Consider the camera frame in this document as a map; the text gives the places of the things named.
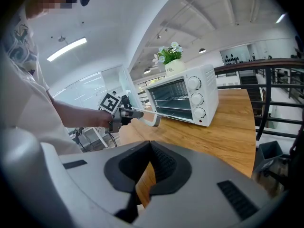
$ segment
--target wooden handrail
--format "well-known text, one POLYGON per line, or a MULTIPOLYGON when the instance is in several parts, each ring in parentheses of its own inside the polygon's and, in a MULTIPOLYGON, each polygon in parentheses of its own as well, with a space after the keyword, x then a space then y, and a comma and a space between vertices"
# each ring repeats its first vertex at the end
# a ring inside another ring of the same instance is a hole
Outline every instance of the wooden handrail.
POLYGON ((304 68, 304 59, 293 59, 293 58, 278 58, 278 59, 268 59, 268 60, 256 60, 252 62, 237 63, 232 65, 225 65, 220 67, 215 67, 215 74, 231 73, 236 71, 244 70, 255 70, 260 68, 304 68))

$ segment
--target white table leg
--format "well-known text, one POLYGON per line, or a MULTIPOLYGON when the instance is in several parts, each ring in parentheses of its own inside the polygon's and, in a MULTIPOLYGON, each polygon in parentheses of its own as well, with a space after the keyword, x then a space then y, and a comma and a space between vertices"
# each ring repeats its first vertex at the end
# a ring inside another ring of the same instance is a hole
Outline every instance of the white table leg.
POLYGON ((100 139, 100 141, 104 144, 104 146, 107 148, 108 145, 106 142, 103 140, 102 136, 99 134, 99 132, 93 127, 94 132, 96 133, 97 137, 100 139))

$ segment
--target white t-shirt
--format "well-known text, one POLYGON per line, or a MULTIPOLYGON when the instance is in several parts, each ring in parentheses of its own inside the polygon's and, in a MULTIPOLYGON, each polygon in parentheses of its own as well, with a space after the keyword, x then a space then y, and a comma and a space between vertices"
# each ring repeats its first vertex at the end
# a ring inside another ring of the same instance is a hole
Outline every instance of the white t-shirt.
POLYGON ((53 145, 59 155, 81 153, 47 95, 38 50, 32 40, 25 10, 13 21, 2 39, 1 119, 5 127, 17 126, 53 145))

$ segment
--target person's arm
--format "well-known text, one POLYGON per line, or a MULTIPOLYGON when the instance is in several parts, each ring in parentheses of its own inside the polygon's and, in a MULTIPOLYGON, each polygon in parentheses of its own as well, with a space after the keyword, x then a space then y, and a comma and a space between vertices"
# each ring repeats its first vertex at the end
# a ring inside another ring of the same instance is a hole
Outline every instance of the person's arm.
POLYGON ((56 101, 49 91, 47 94, 65 127, 108 127, 113 119, 112 115, 106 111, 72 106, 56 101))

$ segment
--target potted plant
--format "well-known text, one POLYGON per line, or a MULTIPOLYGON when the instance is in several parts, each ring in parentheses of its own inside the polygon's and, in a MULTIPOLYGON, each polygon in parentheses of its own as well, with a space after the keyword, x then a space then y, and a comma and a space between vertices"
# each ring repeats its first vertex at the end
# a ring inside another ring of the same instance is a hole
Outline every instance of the potted plant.
POLYGON ((180 60, 181 53, 181 46, 177 42, 172 42, 169 48, 159 48, 159 52, 154 54, 153 62, 155 64, 158 64, 158 62, 163 63, 166 66, 166 74, 169 77, 186 70, 185 63, 180 60))

